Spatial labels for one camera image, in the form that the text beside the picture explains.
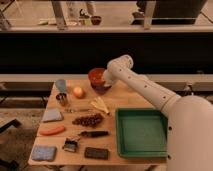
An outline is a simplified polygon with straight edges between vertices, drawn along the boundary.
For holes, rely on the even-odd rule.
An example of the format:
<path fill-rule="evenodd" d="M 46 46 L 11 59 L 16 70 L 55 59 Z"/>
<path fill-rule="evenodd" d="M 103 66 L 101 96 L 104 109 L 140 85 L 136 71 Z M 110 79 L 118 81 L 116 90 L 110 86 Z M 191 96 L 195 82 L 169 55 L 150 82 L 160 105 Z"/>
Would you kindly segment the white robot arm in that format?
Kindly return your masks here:
<path fill-rule="evenodd" d="M 213 104 L 196 95 L 180 96 L 131 70 L 122 55 L 107 64 L 103 79 L 121 80 L 168 118 L 167 171 L 213 171 Z"/>

